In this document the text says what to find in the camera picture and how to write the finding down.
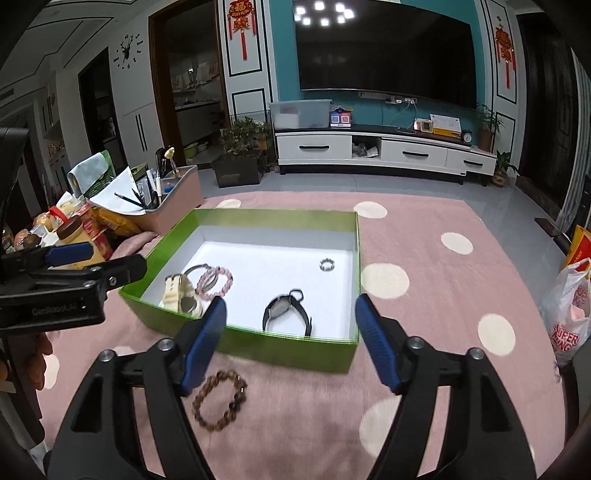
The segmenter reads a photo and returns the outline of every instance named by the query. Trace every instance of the flower pot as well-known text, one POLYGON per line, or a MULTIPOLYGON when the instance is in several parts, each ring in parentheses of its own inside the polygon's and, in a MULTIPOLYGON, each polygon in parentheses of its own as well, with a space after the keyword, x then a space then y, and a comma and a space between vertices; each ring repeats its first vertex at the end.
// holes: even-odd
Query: flower pot
POLYGON ((225 153, 212 161, 220 188, 240 185, 257 185, 261 182, 259 173, 260 151, 242 155, 225 153))
POLYGON ((507 185, 508 180, 509 180, 509 175, 507 175, 506 172, 501 171, 501 170, 497 170, 495 172, 495 174, 492 176, 491 183, 495 187, 499 187, 501 189, 505 185, 507 185))
POLYGON ((478 132, 478 148, 485 152, 492 152, 492 139, 494 138, 494 132, 483 128, 478 132))

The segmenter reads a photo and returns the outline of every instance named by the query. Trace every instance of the paper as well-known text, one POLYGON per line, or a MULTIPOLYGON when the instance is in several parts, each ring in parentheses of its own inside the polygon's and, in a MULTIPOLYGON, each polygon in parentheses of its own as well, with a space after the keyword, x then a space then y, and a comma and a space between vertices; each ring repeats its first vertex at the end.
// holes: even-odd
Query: paper
POLYGON ((444 130, 451 130, 452 132, 461 132, 462 127, 460 126, 460 119, 452 116, 444 115, 433 115, 431 114, 431 120, 433 121, 433 128, 441 128, 444 130))
POLYGON ((138 188, 131 174, 131 169, 127 167, 115 180, 89 200, 99 207, 104 207, 122 215, 144 215, 146 212, 143 208, 115 196, 115 193, 119 193, 131 200, 137 200, 134 195, 134 192, 137 191, 138 188))

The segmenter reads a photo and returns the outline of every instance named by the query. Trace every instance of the screw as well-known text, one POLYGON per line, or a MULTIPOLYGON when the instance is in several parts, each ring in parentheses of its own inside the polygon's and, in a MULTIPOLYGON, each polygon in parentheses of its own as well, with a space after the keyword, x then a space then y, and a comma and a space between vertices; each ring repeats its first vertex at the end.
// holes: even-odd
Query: screw
POLYGON ((113 350, 103 350, 99 353, 99 360, 101 362, 110 362, 114 356, 115 352, 113 350))
POLYGON ((174 347, 174 340, 172 338, 163 338, 158 342, 158 349, 163 352, 168 352, 174 347))
POLYGON ((420 337, 410 337, 408 339, 408 346, 413 350, 420 350, 425 346, 425 340, 420 337))
POLYGON ((474 348, 470 348, 468 350, 468 353, 470 354, 470 356, 474 359, 474 360, 482 360, 484 358, 484 352, 477 347, 474 348))

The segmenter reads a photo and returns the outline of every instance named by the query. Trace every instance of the wall clock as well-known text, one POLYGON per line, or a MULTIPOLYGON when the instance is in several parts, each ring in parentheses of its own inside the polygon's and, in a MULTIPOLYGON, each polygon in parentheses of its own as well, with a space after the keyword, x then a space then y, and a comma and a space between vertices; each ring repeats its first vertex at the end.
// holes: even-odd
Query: wall clock
POLYGON ((142 53, 142 44, 144 41, 140 38, 141 34, 126 35, 121 42, 121 47, 117 48, 117 56, 113 59, 113 63, 121 70, 130 69, 132 64, 137 62, 137 58, 142 53))

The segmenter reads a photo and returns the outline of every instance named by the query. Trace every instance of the pink bead bracelet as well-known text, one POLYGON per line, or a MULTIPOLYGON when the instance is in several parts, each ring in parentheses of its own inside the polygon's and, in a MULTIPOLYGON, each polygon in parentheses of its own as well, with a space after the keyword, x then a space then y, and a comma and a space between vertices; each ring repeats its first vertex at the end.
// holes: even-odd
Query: pink bead bracelet
POLYGON ((230 290, 230 287, 232 286, 233 282, 234 278, 232 277, 232 274, 227 268, 210 268, 203 275, 201 275, 201 278, 197 281, 195 293, 198 296, 200 296, 203 300, 213 300, 214 297, 223 297, 226 293, 228 293, 228 290, 230 290), (217 275, 224 275, 228 279, 226 284, 217 293, 204 292, 203 287, 205 285, 208 285, 211 282, 211 280, 217 275))

